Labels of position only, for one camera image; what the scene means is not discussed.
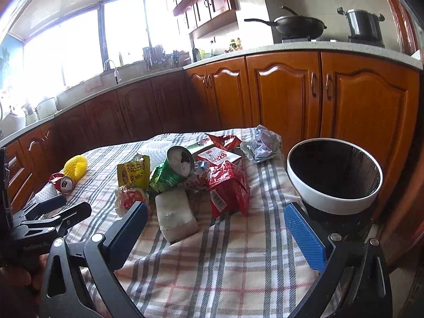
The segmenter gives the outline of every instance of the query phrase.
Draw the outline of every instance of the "countertop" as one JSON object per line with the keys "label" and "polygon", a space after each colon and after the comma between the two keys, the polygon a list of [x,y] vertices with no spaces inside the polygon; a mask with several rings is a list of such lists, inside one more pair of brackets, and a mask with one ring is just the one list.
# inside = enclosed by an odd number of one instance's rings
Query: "countertop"
{"label": "countertop", "polygon": [[327,42],[327,41],[317,41],[317,42],[294,42],[294,43],[286,43],[286,44],[274,44],[274,45],[267,45],[267,46],[261,46],[258,48],[251,48],[246,50],[240,50],[240,51],[234,51],[229,52],[228,54],[222,54],[219,56],[214,56],[211,58],[207,58],[205,60],[201,60],[198,62],[195,62],[193,64],[186,65],[181,68],[174,68],[174,69],[167,69],[163,71],[158,71],[154,73],[149,73],[146,75],[143,75],[141,77],[123,82],[119,85],[112,86],[108,89],[102,90],[100,92],[94,93],[80,101],[77,101],[76,103],[68,106],[67,108],[58,111],[55,115],[46,117],[40,121],[37,121],[9,136],[4,138],[3,140],[0,140],[0,147],[3,147],[7,145],[8,143],[12,142],[14,139],[18,138],[22,134],[25,134],[26,132],[30,131],[33,128],[36,128],[40,126],[41,124],[52,120],[55,117],[60,116],[62,113],[85,103],[86,101],[95,98],[101,94],[113,91],[115,89],[118,89],[120,87],[141,81],[150,79],[152,77],[162,75],[162,74],[168,74],[168,73],[174,73],[179,72],[185,69],[190,69],[197,67],[199,65],[204,65],[207,63],[212,63],[220,60],[226,60],[229,58],[239,57],[239,56],[246,56],[246,55],[255,55],[260,54],[264,52],[274,52],[274,51],[283,51],[283,50],[331,50],[331,51],[344,51],[344,52],[353,52],[353,53],[359,53],[359,54],[367,54],[371,56],[380,57],[382,59],[395,61],[398,63],[401,63],[403,65],[408,65],[410,67],[413,67],[415,69],[423,69],[423,64],[420,60],[417,60],[415,58],[412,58],[408,55],[402,54],[400,52],[396,52],[394,50],[389,50],[385,48],[380,48],[378,46],[371,46],[371,45],[365,45],[365,44],[357,44],[357,43],[347,43],[347,42]]}
{"label": "countertop", "polygon": [[222,54],[219,56],[214,56],[201,60],[189,65],[184,66],[184,69],[190,69],[197,67],[198,65],[204,65],[207,63],[226,60],[238,56],[246,55],[255,55],[263,52],[273,52],[273,51],[282,51],[282,50],[332,50],[332,51],[345,51],[345,52],[356,52],[360,54],[367,54],[371,56],[381,57],[385,60],[392,60],[398,63],[414,67],[416,69],[423,69],[423,64],[420,60],[417,60],[408,55],[402,54],[394,50],[389,50],[385,48],[380,48],[379,46],[358,44],[358,43],[347,43],[347,42],[327,42],[327,41],[317,41],[317,42],[292,42],[285,44],[273,44],[260,46],[258,48],[250,48],[246,50],[239,50],[229,52],[227,54]]}

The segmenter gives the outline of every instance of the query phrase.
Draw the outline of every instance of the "frying pan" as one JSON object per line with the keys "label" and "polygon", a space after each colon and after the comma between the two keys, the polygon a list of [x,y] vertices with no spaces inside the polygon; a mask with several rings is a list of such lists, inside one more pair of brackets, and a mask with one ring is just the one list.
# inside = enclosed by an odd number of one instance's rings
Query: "frying pan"
{"label": "frying pan", "polygon": [[298,15],[294,10],[286,6],[281,6],[281,9],[287,10],[293,15],[282,16],[274,21],[265,21],[262,19],[244,19],[244,21],[257,21],[268,26],[275,26],[278,32],[281,33],[281,38],[310,38],[316,39],[322,35],[327,26],[317,19]]}

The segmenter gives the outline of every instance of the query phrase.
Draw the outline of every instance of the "faucet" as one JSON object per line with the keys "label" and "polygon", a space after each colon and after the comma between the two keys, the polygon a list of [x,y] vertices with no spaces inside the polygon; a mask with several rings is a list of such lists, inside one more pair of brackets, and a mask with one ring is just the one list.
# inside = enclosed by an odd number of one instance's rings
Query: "faucet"
{"label": "faucet", "polygon": [[115,67],[115,72],[114,72],[115,73],[115,81],[116,81],[116,84],[119,85],[119,83],[121,82],[121,76],[119,75],[119,72],[116,69],[116,65],[115,65],[114,61],[112,61],[110,58],[108,58],[103,65],[103,70],[106,70],[106,65],[107,65],[108,62],[112,62],[113,67]]}

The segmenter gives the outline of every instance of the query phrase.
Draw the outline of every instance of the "silver screw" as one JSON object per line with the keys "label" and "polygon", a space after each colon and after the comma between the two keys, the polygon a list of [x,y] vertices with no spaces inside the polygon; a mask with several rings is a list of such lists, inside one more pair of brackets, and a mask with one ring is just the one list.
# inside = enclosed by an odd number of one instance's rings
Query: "silver screw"
{"label": "silver screw", "polygon": [[53,243],[53,245],[54,246],[56,246],[57,248],[60,246],[60,245],[62,245],[63,244],[63,239],[62,238],[57,238],[55,241],[54,241],[54,243]]}
{"label": "silver screw", "polygon": [[373,246],[378,246],[378,245],[380,245],[380,242],[375,238],[371,238],[370,244],[373,245]]}
{"label": "silver screw", "polygon": [[103,235],[101,233],[96,233],[94,235],[92,235],[91,240],[93,242],[99,242],[101,241],[101,239],[103,239]]}
{"label": "silver screw", "polygon": [[342,236],[338,233],[331,233],[330,238],[334,242],[339,242],[342,240]]}

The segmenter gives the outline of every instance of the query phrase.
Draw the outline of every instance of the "white foam block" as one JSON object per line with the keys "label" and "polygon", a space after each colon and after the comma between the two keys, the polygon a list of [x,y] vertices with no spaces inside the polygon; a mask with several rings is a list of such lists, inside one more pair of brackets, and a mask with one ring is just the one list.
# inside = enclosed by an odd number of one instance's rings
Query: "white foam block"
{"label": "white foam block", "polygon": [[156,196],[160,230],[168,242],[187,238],[199,230],[183,188],[174,188]]}

